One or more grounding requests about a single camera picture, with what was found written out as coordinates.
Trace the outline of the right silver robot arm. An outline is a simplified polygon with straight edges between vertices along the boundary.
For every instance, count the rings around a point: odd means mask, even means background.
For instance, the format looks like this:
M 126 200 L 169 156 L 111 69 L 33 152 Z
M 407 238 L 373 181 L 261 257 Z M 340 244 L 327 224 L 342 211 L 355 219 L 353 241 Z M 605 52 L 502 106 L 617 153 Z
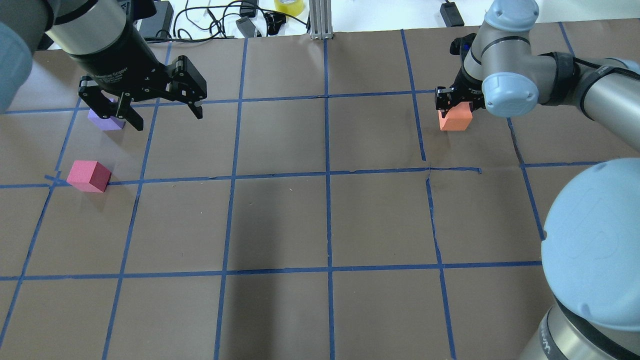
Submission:
M 439 128 L 467 129 L 473 112 L 519 117 L 537 105 L 574 106 L 639 149 L 639 64 L 618 57 L 534 55 L 534 0 L 494 0 L 478 32 L 456 38 L 461 68 L 435 91 Z M 586 168 L 553 201 L 541 264 L 554 304 L 521 360 L 639 358 L 640 162 L 617 158 Z

